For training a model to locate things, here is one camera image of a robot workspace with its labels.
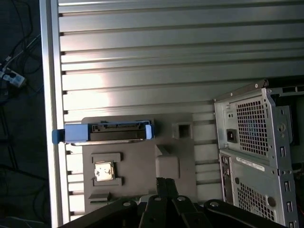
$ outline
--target power strip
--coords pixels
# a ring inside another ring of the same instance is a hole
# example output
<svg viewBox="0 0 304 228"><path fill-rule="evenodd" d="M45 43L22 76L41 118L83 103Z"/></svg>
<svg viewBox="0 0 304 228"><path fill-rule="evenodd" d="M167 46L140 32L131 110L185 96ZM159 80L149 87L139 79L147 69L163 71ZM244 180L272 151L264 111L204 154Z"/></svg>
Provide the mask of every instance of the power strip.
<svg viewBox="0 0 304 228"><path fill-rule="evenodd" d="M10 84L12 84L15 87L22 87L26 83L26 78L21 76L20 74L16 73L15 71L6 68L6 69L1 69L0 67L0 79L9 81Z"/></svg>

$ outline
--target metal sheet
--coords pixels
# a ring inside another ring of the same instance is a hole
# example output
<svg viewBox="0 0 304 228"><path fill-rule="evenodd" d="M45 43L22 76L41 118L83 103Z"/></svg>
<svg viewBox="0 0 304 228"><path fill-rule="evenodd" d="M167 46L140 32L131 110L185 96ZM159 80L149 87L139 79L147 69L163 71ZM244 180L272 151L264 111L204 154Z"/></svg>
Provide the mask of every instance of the metal sheet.
<svg viewBox="0 0 304 228"><path fill-rule="evenodd" d="M61 51L302 38L303 24L91 32L60 38Z"/></svg>
<svg viewBox="0 0 304 228"><path fill-rule="evenodd" d="M105 29L147 28L165 26L192 26L228 23L257 23L276 20L304 19L303 6L269 6L224 9L180 9L172 11L145 11L115 14L82 14L62 17L60 32L93 31Z"/></svg>
<svg viewBox="0 0 304 228"><path fill-rule="evenodd" d="M225 85L172 86L161 88L129 89L122 91L84 91L63 95L64 110L121 107L134 105L170 104L177 102L207 101L231 88L240 88L248 83Z"/></svg>
<svg viewBox="0 0 304 228"><path fill-rule="evenodd" d="M269 58L287 58L287 57L302 57L304 56L304 50L282 50L282 51L267 51L267 52L256 52L256 53L223 53L223 54L198 54L196 56L186 57L157 57L157 58L138 58L128 60L107 60L107 61L90 61L84 63L70 63L63 64L62 70L88 70L88 69L101 69L101 68L113 68L113 67L136 67L136 66L147 66L154 68L155 66L163 67L164 65L176 65L180 67L180 64L187 66L187 64L193 65L198 64L223 64L235 63L236 61L262 61L268 60Z"/></svg>
<svg viewBox="0 0 304 228"><path fill-rule="evenodd" d="M229 3L225 0L143 0L140 4L134 0L60 0L59 12L92 12L106 10L128 10L128 9L155 9L171 7L220 7L220 6L253 6L253 4L280 4L286 0L231 0Z"/></svg>
<svg viewBox="0 0 304 228"><path fill-rule="evenodd" d="M297 2L40 2L53 227L83 214L84 200L81 147L53 146L52 129L84 117L189 112L196 168L208 171L218 163L211 99L304 72ZM197 178L198 201L222 198L216 171Z"/></svg>

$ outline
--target dark floor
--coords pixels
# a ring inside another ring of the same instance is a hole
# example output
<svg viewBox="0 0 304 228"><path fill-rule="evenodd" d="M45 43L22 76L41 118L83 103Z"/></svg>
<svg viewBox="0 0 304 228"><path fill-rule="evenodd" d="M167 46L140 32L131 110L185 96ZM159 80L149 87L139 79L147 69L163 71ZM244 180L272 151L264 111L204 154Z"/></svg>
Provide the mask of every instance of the dark floor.
<svg viewBox="0 0 304 228"><path fill-rule="evenodd" d="M22 29L16 9L27 34L30 30L27 6L21 0L0 0L0 60L8 56L13 47L22 39ZM33 21L32 36L40 33L39 0L24 0L30 5ZM41 45L37 45L34 53L41 56ZM30 71L39 66L41 62L29 58L25 69ZM20 69L15 64L10 68L19 74ZM34 74L23 75L28 84L22 90L14 91L14 97L1 108L6 114L12 145L20 170L48 178L45 111L42 69ZM0 123L0 138L4 137ZM0 145L0 164L12 166L7 145ZM29 227L24 221L4 218L14 216L35 221L50 221L48 181L38 180L23 174L0 169L0 225L7 227ZM28 223L33 228L48 227L40 223Z"/></svg>

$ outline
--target ventilation grille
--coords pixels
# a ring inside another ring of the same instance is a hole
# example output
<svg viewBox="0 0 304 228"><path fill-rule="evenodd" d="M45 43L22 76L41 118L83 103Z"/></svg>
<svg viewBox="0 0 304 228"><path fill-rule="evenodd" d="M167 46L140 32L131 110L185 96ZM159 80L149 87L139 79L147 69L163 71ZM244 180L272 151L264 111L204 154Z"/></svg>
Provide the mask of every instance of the ventilation grille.
<svg viewBox="0 0 304 228"><path fill-rule="evenodd" d="M241 209L272 221L275 220L274 212L267 208L265 196L257 193L243 183L240 183L237 193L238 203Z"/></svg>
<svg viewBox="0 0 304 228"><path fill-rule="evenodd" d="M267 156L265 115L261 101L248 102L237 106L239 140L243 151Z"/></svg>

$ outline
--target white label sticker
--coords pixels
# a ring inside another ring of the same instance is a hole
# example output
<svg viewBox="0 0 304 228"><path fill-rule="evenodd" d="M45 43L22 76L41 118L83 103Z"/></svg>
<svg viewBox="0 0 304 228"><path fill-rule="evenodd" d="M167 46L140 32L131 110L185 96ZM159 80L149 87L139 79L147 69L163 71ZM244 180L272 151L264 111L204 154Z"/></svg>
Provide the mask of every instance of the white label sticker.
<svg viewBox="0 0 304 228"><path fill-rule="evenodd" d="M261 166L261 165L252 163L250 161L247 161L247 160L244 160L244 159L241 159L241 158L237 158L237 161L239 161L239 162L241 162L241 163L243 163L245 165L249 165L249 166L251 166L251 167L253 167L253 168L257 169L257 170L261 170L261 171L265 172L265 168L263 166Z"/></svg>

